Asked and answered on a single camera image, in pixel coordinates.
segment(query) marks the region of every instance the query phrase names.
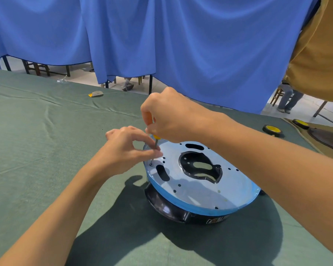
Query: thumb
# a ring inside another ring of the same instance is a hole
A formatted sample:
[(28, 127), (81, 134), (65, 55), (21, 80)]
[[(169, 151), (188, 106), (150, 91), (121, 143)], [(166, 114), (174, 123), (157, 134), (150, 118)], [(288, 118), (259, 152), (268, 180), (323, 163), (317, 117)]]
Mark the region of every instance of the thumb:
[(136, 162), (152, 160), (154, 158), (160, 158), (163, 156), (163, 153), (157, 149), (133, 150), (132, 152)]
[(149, 124), (146, 128), (146, 133), (157, 135), (157, 124)]

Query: green tablecloth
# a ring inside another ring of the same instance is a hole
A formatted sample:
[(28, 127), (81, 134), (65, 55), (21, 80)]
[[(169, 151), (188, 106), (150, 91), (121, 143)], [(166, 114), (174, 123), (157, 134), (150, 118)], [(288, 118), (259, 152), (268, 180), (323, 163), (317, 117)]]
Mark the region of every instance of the green tablecloth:
[[(103, 97), (90, 98), (94, 90)], [(139, 108), (146, 98), (0, 70), (0, 256), (104, 144), (107, 130), (144, 128)], [(212, 109), (257, 130), (277, 126), (285, 140), (311, 148), (281, 119)], [(268, 196), (223, 223), (186, 226), (148, 205), (145, 182), (138, 164), (104, 184), (67, 265), (333, 266), (333, 254)]]

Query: jeans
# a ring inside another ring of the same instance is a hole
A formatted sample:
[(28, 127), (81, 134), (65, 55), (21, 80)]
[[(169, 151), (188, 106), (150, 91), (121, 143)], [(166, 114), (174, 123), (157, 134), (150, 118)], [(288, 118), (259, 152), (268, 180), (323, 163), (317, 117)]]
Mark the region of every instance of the jeans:
[(290, 85), (287, 84), (281, 84), (280, 88), (285, 92), (284, 96), (282, 96), (279, 106), (279, 109), (284, 110), (291, 110), (297, 102), (303, 97), (303, 93), (292, 89)]

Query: person's left hand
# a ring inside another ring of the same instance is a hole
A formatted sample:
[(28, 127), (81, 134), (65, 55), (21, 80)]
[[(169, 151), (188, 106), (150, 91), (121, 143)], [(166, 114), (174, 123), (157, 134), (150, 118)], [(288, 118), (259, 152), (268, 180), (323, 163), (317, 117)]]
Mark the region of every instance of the person's left hand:
[[(107, 142), (87, 163), (93, 173), (101, 180), (131, 169), (139, 162), (163, 156), (155, 141), (144, 131), (133, 126), (113, 129), (106, 133)], [(133, 141), (142, 141), (152, 149), (137, 150)]]

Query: white floor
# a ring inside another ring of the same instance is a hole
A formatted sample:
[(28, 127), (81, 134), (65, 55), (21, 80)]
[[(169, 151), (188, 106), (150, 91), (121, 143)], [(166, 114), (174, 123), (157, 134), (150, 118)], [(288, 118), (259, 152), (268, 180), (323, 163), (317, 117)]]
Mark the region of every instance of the white floor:
[[(24, 70), (22, 61), (20, 59), (16, 59), (13, 57), (7, 58), (11, 67), (11, 70), (17, 73), (26, 73)], [(3, 60), (0, 60), (0, 65), (2, 69), (5, 69), (5, 65)], [(50, 66), (49, 67), (51, 71), (56, 71), (59, 73), (66, 73), (65, 66)], [(89, 63), (84, 64), (77, 64), (74, 66), (70, 66), (71, 71), (71, 77), (66, 77), (65, 80), (72, 81), (76, 83), (82, 83), (87, 85), (93, 85), (93, 86), (100, 86), (98, 84), (98, 81), (96, 80), (95, 73), (89, 72), (91, 70), (91, 66)], [(42, 76), (47, 77), (45, 72), (41, 73)], [(52, 79), (62, 79), (64, 76), (61, 75), (54, 75), (50, 77)], [(109, 87), (111, 89), (121, 90), (121, 86), (124, 82), (124, 79), (121, 77), (116, 78), (116, 84), (110, 83)], [(138, 79), (133, 78), (131, 82), (134, 84), (133, 89), (131, 92), (134, 93), (141, 93), (148, 95), (149, 90), (149, 76), (146, 76), (145, 79), (142, 80), (141, 85), (138, 85)], [(162, 92), (163, 89), (166, 87), (166, 85), (157, 80), (156, 78), (153, 78), (153, 84), (152, 84), (152, 92)], [(322, 118), (321, 116), (312, 117), (315, 111), (319, 108), (319, 106), (322, 104), (322, 101), (316, 98), (313, 98), (311, 96), (304, 95), (304, 97), (297, 103), (297, 105), (292, 109), (291, 114), (281, 113), (276, 110), (276, 105), (273, 107), (270, 103), (267, 103), (262, 111), (262, 115), (267, 116), (273, 116), (273, 117), (280, 117), (280, 118), (289, 118), (289, 119), (300, 119), (306, 122), (311, 123), (317, 123), (322, 125), (328, 125), (333, 126), (333, 123), (329, 122), (328, 120)], [(326, 116), (327, 118), (333, 120), (333, 112), (330, 112), (329, 110), (324, 107), (322, 109), (321, 114)]]

